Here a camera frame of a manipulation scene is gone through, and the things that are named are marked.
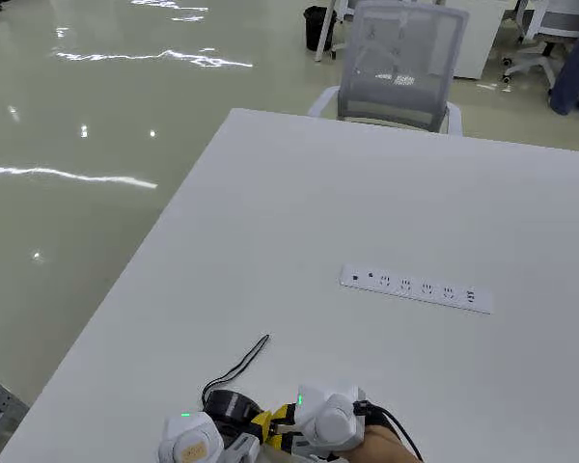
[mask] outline chair armrest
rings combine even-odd
[[[317,97],[316,102],[313,103],[313,106],[311,106],[311,108],[309,109],[307,116],[309,116],[310,118],[319,118],[321,112],[324,110],[326,106],[328,106],[328,103],[333,98],[333,96],[337,94],[338,91],[339,91],[338,85],[335,87],[328,87],[326,90],[324,90],[321,93],[321,95]]]
[[[461,119],[461,110],[449,101],[446,102],[446,109],[448,109],[448,134],[462,137],[463,121]]]

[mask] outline floor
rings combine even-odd
[[[314,0],[12,0],[0,13],[0,382],[31,403],[230,108],[305,114]],[[450,100],[466,136],[579,150],[539,72]]]

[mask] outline desk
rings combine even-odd
[[[342,287],[346,262],[495,312]],[[261,333],[232,388],[267,408],[345,379],[427,460],[579,461],[579,152],[233,110],[0,462],[150,463]]]

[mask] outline power strip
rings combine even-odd
[[[486,289],[473,286],[448,285],[429,278],[400,276],[373,267],[344,265],[342,286],[406,297],[467,311],[493,313],[493,298]]]

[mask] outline black trash can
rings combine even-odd
[[[326,9],[324,7],[309,7],[304,13],[307,23],[307,48],[311,51],[317,50],[319,43],[319,35],[321,28],[324,25],[324,17],[326,16]],[[324,50],[329,50],[332,46],[332,30],[334,29],[335,21],[337,20],[337,12],[332,12],[332,20],[328,28],[328,36],[326,36],[326,44]]]

